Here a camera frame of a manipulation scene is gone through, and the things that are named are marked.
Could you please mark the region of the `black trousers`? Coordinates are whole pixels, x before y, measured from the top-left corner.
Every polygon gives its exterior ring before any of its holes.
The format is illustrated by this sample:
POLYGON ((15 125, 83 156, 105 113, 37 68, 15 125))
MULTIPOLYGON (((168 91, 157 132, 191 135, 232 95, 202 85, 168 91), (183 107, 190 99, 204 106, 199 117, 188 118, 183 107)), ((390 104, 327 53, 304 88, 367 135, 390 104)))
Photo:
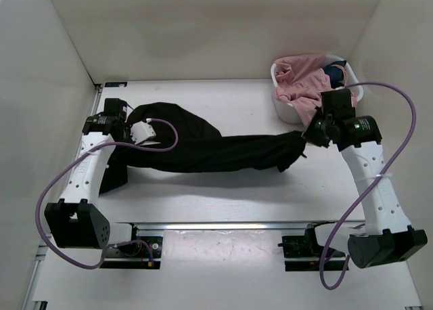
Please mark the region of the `black trousers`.
POLYGON ((125 185, 129 167, 169 173, 261 171, 275 167, 283 172, 303 156, 306 147, 299 131, 224 137, 203 118, 166 102, 137 106, 126 124, 132 126, 147 118, 164 121, 153 124, 156 151, 116 147, 104 172, 100 193, 125 185))

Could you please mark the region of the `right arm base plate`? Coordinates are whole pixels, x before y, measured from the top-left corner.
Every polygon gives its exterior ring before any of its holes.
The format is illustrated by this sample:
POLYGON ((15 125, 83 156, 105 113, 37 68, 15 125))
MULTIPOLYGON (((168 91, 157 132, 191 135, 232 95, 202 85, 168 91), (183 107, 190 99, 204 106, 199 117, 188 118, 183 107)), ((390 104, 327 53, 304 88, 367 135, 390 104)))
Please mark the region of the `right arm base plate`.
MULTIPOLYGON (((283 252, 286 272, 319 271, 320 256, 323 248, 311 248, 304 236, 282 236, 277 245, 283 252)), ((341 271, 346 255, 329 249, 325 257, 324 271, 341 271)))

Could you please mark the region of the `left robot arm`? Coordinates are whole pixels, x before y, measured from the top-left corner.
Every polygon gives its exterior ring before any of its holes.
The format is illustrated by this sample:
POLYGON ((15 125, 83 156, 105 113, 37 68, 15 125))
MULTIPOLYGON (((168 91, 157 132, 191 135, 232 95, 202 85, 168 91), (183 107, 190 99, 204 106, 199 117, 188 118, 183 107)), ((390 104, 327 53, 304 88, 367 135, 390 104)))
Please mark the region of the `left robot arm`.
POLYGON ((104 174, 119 170, 120 177, 126 177, 124 169, 108 164, 115 147, 87 153, 100 144, 127 142, 130 131, 125 127, 126 119, 127 103, 119 98, 108 98, 102 112, 86 119, 79 154, 85 159, 73 166, 59 201, 48 203, 44 210, 58 247, 103 249, 117 244, 127 256, 134 256, 141 250, 142 240, 133 234, 132 225, 111 223, 97 208, 104 174))

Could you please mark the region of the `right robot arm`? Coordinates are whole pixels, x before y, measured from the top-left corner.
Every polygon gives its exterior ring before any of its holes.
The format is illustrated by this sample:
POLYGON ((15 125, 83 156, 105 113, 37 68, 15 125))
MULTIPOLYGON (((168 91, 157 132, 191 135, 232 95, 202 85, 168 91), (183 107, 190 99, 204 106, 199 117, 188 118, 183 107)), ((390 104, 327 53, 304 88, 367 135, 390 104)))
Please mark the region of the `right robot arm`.
POLYGON ((361 229, 341 227, 330 247, 359 268, 406 261, 424 247, 424 230, 414 229, 386 174, 382 135, 371 116, 357 116, 349 89, 321 93, 321 107, 302 134, 319 147, 337 145, 357 187, 365 217, 361 229))

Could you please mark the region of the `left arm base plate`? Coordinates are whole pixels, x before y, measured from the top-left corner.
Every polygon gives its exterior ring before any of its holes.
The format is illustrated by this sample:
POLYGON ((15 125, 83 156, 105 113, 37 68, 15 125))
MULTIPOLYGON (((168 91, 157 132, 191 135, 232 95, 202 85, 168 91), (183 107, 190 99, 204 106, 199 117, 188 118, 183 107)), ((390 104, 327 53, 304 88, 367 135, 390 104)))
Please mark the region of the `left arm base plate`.
POLYGON ((132 244, 111 248, 107 252, 101 269, 149 269, 158 270, 161 266, 163 237, 162 236, 141 236, 150 247, 152 260, 146 246, 132 244))

